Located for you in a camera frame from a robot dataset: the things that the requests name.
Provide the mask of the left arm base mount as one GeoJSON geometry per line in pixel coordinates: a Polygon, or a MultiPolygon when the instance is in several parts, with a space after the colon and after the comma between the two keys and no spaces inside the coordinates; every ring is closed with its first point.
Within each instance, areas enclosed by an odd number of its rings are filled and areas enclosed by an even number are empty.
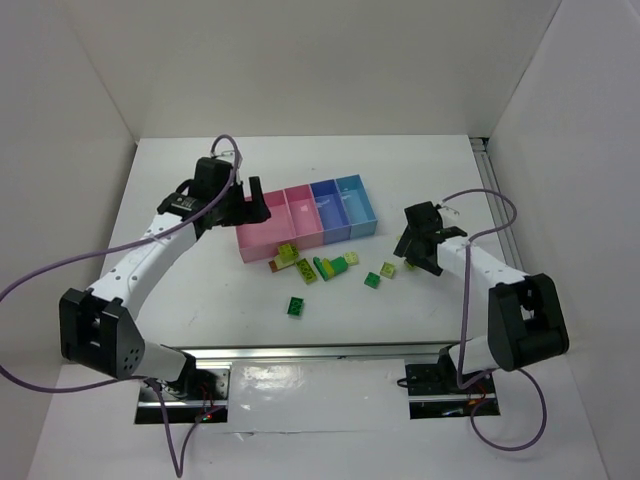
{"type": "MultiPolygon", "coordinates": [[[[167,409],[170,424],[192,424],[203,415],[204,424],[223,424],[228,421],[228,398],[231,380],[231,365],[213,363],[204,369],[214,377],[206,380],[192,393],[175,393],[165,384],[160,384],[160,392],[167,409]]],[[[163,423],[161,405],[157,394],[148,385],[139,390],[136,425],[160,425],[163,423]]]]}

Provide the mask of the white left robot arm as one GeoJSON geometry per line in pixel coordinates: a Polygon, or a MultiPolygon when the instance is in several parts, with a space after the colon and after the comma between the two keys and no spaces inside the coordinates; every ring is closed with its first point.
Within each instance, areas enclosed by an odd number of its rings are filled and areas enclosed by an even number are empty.
{"type": "Polygon", "coordinates": [[[180,397],[198,393],[214,375],[198,369],[193,355],[144,340],[136,319],[159,281],[205,232],[270,217],[259,177],[242,182],[236,164],[200,158],[193,178],[158,206],[142,245],[85,290],[62,296],[62,356],[113,379],[153,379],[180,397]]]}

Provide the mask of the lime lego brick long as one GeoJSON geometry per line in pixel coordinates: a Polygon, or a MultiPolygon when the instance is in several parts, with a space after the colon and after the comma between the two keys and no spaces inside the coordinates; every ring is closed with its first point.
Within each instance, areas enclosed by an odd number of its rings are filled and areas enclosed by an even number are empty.
{"type": "Polygon", "coordinates": [[[296,261],[295,266],[306,285],[310,285],[317,280],[316,273],[306,259],[296,261]]]}

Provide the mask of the lime lego brick small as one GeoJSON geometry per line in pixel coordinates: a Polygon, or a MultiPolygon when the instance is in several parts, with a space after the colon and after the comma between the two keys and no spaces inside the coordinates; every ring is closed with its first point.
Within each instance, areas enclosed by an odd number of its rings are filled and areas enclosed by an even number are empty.
{"type": "Polygon", "coordinates": [[[390,262],[384,262],[381,266],[380,269],[380,275],[388,278],[388,279],[393,279],[396,273],[396,266],[393,263],[390,262]]]}

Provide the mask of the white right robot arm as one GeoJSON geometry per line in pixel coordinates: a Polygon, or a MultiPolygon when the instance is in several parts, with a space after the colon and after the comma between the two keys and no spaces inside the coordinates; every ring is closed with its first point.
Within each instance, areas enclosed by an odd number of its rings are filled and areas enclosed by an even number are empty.
{"type": "Polygon", "coordinates": [[[461,340],[439,353],[438,368],[465,390],[485,375],[512,372],[561,356],[569,335],[554,281],[512,268],[475,246],[457,226],[446,227],[441,207],[423,202],[407,207],[407,226],[394,255],[436,277],[463,280],[461,340]],[[486,333],[468,336],[471,288],[486,303],[486,333]]]}

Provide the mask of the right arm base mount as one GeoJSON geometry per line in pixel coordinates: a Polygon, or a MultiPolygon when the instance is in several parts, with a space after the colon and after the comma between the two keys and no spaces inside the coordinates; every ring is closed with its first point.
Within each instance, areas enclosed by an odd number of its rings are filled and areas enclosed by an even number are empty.
{"type": "Polygon", "coordinates": [[[408,396],[411,420],[499,416],[495,382],[485,375],[467,389],[456,383],[451,363],[406,364],[405,375],[396,381],[408,396]]]}

